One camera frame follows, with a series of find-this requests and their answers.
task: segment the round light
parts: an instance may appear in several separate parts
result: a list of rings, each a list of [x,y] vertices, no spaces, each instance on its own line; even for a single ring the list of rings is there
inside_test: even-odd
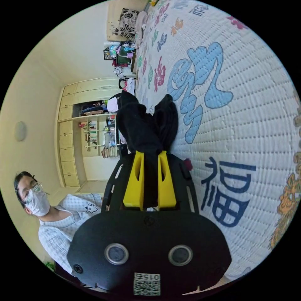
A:
[[[26,124],[22,121],[19,121],[15,125],[15,139],[17,141],[23,141],[26,138],[27,129]]]

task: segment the label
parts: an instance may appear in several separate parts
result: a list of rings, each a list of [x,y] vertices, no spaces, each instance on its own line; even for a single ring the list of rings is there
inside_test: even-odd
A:
[[[160,274],[135,273],[133,292],[139,296],[160,296]]]

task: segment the bed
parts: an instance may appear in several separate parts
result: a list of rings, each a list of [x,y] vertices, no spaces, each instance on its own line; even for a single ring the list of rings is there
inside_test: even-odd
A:
[[[192,0],[159,0],[148,14],[137,98],[153,113],[172,95],[172,153],[193,164],[200,214],[225,235],[235,280],[269,255],[300,202],[300,99],[272,50],[229,14]]]

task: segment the black hair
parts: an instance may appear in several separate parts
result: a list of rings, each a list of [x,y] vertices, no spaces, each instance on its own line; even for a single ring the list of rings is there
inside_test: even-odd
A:
[[[19,190],[18,190],[18,185],[20,180],[24,177],[24,176],[28,176],[30,178],[33,178],[36,182],[37,180],[34,178],[34,175],[32,176],[29,172],[20,172],[18,175],[15,176],[15,180],[13,182],[14,188],[15,188],[15,193],[17,196],[18,201],[20,202],[20,204],[22,205],[23,208],[25,208],[25,203],[22,200],[20,194],[19,194]]]

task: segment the floral pillow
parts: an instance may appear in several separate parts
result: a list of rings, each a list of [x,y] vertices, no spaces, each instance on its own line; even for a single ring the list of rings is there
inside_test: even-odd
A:
[[[136,33],[136,21],[139,12],[137,10],[123,8],[119,18],[119,25],[113,32],[113,34],[133,39]]]

